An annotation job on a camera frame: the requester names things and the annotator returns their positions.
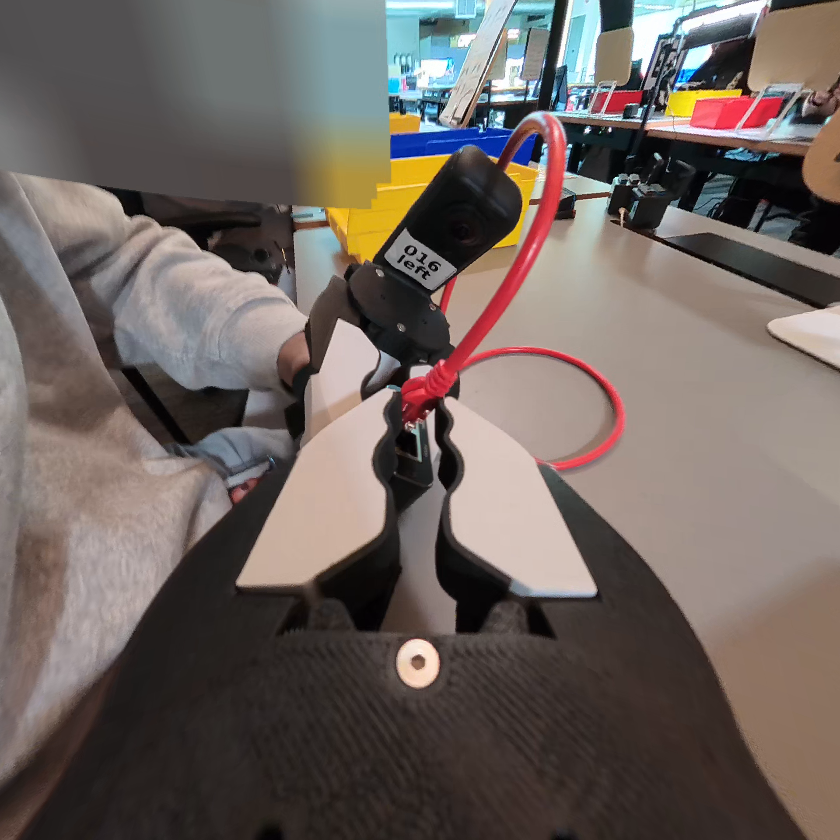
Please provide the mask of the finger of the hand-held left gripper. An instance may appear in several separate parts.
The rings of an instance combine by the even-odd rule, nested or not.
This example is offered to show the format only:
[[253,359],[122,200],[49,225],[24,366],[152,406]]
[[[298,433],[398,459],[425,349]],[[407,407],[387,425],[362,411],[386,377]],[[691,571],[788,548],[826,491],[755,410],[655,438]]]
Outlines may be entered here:
[[375,368],[364,374],[360,382],[360,399],[364,402],[394,384],[402,375],[401,362],[388,353],[379,353]]

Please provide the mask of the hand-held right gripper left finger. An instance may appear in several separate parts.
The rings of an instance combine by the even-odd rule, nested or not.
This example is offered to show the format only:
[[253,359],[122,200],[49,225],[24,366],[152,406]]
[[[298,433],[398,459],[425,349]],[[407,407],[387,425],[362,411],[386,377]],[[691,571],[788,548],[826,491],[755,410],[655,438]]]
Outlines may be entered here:
[[236,580],[237,600],[290,616],[338,602],[382,630],[400,577],[394,492],[399,395],[373,395],[305,444]]

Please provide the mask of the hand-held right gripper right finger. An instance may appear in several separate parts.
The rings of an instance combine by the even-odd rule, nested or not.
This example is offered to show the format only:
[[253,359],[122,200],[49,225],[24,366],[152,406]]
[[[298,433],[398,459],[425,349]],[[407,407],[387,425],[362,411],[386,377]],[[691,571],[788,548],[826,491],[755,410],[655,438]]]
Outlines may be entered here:
[[597,597],[545,472],[512,437],[459,401],[435,413],[444,487],[437,581],[455,602],[457,632],[477,632],[492,608]]

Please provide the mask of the black network adapter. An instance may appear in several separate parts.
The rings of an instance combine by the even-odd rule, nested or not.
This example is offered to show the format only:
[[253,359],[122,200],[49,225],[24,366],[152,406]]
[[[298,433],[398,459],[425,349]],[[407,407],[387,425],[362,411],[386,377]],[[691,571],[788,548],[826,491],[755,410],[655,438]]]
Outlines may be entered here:
[[396,467],[390,481],[397,514],[410,508],[434,483],[426,420],[409,424],[395,438]]

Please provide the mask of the person's left hand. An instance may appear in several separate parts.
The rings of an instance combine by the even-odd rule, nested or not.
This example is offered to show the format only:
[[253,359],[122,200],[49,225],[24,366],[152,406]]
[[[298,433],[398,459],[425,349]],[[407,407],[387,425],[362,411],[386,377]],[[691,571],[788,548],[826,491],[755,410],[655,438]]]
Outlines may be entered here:
[[312,374],[308,336],[304,331],[292,335],[281,345],[276,371],[282,388],[300,401]]

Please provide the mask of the person's blue jeans leg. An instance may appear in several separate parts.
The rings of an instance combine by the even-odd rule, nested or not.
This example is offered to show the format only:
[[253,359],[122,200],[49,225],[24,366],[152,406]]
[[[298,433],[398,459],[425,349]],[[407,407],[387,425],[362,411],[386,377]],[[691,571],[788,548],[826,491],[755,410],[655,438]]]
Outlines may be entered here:
[[298,446],[285,429],[229,427],[195,444],[165,444],[172,456],[196,459],[209,467],[229,491],[252,487],[275,469],[293,465]]

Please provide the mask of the blue storage bin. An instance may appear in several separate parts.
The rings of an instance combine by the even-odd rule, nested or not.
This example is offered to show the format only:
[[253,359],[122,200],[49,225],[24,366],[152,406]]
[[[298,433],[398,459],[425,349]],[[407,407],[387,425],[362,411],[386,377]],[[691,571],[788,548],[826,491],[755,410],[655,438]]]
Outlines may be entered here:
[[478,128],[398,133],[391,137],[391,159],[450,156],[469,145],[497,159],[504,151],[511,134],[510,129]]

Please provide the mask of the person's grey hoodie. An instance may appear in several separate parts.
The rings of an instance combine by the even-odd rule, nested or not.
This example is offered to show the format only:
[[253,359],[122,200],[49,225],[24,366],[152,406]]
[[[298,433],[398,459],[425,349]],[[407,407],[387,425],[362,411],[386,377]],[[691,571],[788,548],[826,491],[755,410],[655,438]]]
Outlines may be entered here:
[[232,507],[112,378],[130,365],[102,276],[131,218],[96,186],[2,172],[2,838],[33,821],[145,610]]

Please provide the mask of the leaning white board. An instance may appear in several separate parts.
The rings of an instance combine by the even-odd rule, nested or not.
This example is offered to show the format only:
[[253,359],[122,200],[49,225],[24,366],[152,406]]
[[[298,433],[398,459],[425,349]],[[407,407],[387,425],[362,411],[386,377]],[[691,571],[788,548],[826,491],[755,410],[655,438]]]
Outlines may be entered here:
[[476,110],[515,5],[515,1],[493,1],[486,6],[457,81],[443,111],[438,114],[438,124],[450,129],[461,129],[468,124]]

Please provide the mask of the black clamp device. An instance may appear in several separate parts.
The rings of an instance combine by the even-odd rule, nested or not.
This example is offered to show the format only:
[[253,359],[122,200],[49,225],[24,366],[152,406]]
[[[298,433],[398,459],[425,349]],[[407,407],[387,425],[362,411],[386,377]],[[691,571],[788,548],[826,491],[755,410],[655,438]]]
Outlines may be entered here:
[[631,155],[626,162],[629,171],[612,179],[606,213],[622,227],[652,233],[664,219],[666,208],[687,194],[697,170],[660,153],[645,161]]

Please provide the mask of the black pole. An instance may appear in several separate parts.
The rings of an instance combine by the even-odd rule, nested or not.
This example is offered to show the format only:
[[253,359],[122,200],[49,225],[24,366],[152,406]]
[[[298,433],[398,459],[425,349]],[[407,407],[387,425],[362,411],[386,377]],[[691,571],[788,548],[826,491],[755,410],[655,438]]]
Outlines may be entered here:
[[555,1],[553,3],[549,40],[545,51],[537,100],[537,110],[539,111],[552,110],[553,86],[557,75],[556,72],[566,29],[566,19],[572,4],[572,1]]

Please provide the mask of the background wooden table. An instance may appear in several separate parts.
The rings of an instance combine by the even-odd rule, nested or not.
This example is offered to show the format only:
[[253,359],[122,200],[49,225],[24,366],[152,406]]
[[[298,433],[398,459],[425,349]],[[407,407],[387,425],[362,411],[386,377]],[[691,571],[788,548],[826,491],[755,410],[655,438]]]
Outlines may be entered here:
[[787,154],[802,158],[810,149],[819,131],[810,125],[809,133],[763,136],[757,129],[699,129],[685,119],[624,119],[618,115],[593,115],[586,112],[556,112],[571,145],[599,145],[629,152],[637,137],[666,140],[683,144],[703,145],[716,149],[746,149],[756,153]]

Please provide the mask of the small yellow bin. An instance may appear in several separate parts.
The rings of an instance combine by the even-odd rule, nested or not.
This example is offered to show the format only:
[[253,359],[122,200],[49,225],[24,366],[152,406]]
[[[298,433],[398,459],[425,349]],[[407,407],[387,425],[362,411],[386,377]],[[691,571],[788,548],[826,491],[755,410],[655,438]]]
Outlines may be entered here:
[[696,89],[672,91],[669,93],[665,116],[674,119],[689,119],[692,117],[697,102],[708,99],[739,98],[742,90],[735,89]]

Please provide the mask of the large red bin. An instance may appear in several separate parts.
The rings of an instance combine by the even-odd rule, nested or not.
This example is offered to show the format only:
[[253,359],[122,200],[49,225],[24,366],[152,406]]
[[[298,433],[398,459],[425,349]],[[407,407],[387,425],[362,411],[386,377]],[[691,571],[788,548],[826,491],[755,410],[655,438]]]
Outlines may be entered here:
[[698,99],[689,125],[697,129],[719,131],[759,129],[778,117],[783,103],[783,97]]

